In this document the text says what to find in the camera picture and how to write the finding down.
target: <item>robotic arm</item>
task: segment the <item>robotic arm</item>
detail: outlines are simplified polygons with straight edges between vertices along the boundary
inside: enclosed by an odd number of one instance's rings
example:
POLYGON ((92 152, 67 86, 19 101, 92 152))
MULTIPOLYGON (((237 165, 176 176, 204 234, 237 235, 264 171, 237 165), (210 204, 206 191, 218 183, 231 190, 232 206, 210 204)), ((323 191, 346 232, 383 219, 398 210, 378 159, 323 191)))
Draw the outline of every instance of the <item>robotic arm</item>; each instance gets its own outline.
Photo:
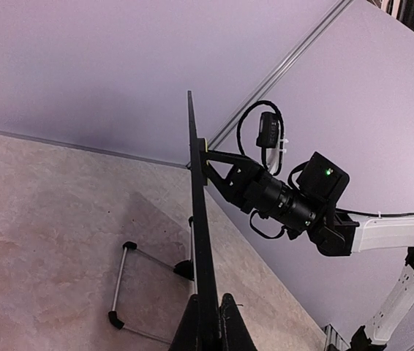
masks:
POLYGON ((346 172, 315 152, 296 167, 287 184, 273 177, 262 165, 244 155, 220 151, 201 152, 203 174, 226 201, 251 214, 251 228, 267 239, 285 234, 293 240, 304 231, 321 254, 349 256, 354 252, 408 247, 402 274, 376 315, 362 325, 351 340, 351 351, 384 350, 391 334, 414 304, 414 213, 361 214, 339 210, 336 203, 350 181, 346 172), (222 178, 208 161, 231 165, 222 178), (293 174, 300 173, 294 183, 293 174), (252 223, 254 215, 269 217, 282 225, 268 236, 252 223))

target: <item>marbled floor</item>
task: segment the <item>marbled floor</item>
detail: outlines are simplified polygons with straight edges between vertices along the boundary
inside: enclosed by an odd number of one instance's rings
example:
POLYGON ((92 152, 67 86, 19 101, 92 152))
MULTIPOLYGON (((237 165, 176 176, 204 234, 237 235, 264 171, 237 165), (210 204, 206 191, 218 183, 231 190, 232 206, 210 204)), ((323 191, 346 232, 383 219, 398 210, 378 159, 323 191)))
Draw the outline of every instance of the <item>marbled floor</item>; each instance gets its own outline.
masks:
MULTIPOLYGON (((219 295, 259 350, 321 351, 324 334, 207 195, 219 295)), ((189 173, 0 136, 0 350, 158 351, 110 325, 121 245, 187 256, 189 173)), ((128 326, 172 339, 191 285, 131 253, 118 302, 128 326)))

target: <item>beige floor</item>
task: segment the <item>beige floor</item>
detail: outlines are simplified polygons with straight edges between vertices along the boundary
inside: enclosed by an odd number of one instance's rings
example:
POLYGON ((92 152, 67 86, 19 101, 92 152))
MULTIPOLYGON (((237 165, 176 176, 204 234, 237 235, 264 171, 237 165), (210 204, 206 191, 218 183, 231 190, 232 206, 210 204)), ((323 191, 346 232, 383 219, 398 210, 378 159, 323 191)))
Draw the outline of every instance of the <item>beige floor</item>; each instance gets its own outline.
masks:
MULTIPOLYGON (((187 255, 189 173, 0 136, 0 350, 167 350, 108 322, 121 245, 187 255)), ((324 335, 207 195, 220 296, 259 350, 321 351, 324 335)), ((118 305, 171 339, 190 283, 130 254, 118 305)))

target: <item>floor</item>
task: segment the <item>floor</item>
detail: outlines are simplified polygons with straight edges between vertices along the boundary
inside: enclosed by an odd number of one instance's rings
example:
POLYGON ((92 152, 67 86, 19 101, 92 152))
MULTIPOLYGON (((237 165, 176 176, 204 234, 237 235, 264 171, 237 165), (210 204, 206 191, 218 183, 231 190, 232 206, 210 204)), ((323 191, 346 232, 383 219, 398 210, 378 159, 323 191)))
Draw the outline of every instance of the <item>floor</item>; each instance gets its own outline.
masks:
MULTIPOLYGON (((324 334, 208 196, 219 296, 259 350, 321 351, 324 334)), ((108 322, 121 245, 187 255, 189 172, 0 136, 0 350, 158 351, 108 322)), ((192 285, 131 253, 119 317, 171 340, 192 285)))

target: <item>purple wall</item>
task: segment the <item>purple wall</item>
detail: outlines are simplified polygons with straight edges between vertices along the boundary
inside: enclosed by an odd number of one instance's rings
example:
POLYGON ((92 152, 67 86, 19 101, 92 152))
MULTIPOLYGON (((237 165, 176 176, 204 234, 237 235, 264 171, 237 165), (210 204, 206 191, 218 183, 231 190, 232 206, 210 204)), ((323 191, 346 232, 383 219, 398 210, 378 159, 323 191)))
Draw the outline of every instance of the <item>purple wall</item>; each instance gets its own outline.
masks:
MULTIPOLYGON (((414 33, 409 29, 355 1, 267 98, 281 108, 290 140, 282 180, 319 151, 350 174, 341 207, 414 210, 414 33)), ((255 159, 260 159, 254 146, 259 115, 245 123, 242 137, 255 159)), ((220 149, 236 152, 235 138, 220 149)), ((211 192, 317 323, 333 323, 346 339, 377 311, 399 277, 404 249, 327 258, 307 235, 266 241, 249 229, 247 215, 211 192)), ((262 228, 278 233, 272 220, 262 228)), ((388 351, 413 343, 414 308, 388 351)))
POLYGON ((0 130, 187 163, 335 2, 0 1, 0 130))

